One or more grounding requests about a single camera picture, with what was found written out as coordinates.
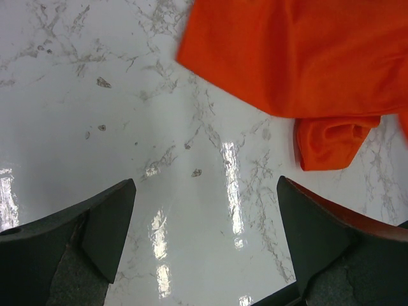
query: orange cloth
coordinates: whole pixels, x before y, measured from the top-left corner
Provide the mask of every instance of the orange cloth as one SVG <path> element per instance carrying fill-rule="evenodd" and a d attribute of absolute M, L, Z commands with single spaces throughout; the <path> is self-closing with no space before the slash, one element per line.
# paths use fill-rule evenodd
<path fill-rule="evenodd" d="M 381 115 L 408 112 L 408 1 L 196 0 L 177 60 L 301 119 L 304 170 L 345 168 Z"/>

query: fabric fold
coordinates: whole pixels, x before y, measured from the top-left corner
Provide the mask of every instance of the fabric fold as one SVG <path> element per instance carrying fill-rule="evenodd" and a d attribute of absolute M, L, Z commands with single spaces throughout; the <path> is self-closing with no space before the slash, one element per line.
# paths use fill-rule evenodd
<path fill-rule="evenodd" d="M 372 128 L 377 117 L 339 117 L 300 119 L 296 138 L 303 170 L 339 170 L 347 168 Z"/>

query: marble tile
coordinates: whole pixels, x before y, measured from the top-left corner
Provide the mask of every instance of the marble tile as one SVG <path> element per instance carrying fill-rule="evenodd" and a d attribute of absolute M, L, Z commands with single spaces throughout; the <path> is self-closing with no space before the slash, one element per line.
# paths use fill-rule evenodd
<path fill-rule="evenodd" d="M 408 152 L 392 116 L 348 169 L 301 171 L 292 120 L 173 60 L 191 4 L 0 2 L 0 228 L 134 178 L 107 306 L 248 306 L 293 282 L 280 175 L 375 219 L 408 219 Z"/>

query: orange shirt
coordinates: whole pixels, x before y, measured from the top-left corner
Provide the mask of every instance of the orange shirt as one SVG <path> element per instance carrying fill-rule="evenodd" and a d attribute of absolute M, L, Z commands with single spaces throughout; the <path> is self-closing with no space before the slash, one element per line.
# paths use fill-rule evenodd
<path fill-rule="evenodd" d="M 345 168 L 381 115 L 408 112 L 408 1 L 196 0 L 177 60 L 301 119 L 304 170 Z"/>

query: shiny floor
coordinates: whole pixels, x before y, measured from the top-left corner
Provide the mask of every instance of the shiny floor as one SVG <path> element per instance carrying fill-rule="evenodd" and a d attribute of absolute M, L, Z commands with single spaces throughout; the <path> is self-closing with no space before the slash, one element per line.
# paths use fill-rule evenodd
<path fill-rule="evenodd" d="M 293 282 L 280 175 L 375 219 L 408 219 L 393 117 L 348 169 L 301 171 L 292 120 L 173 60 L 191 3 L 0 2 L 0 228 L 134 178 L 107 306 L 248 306 Z"/>

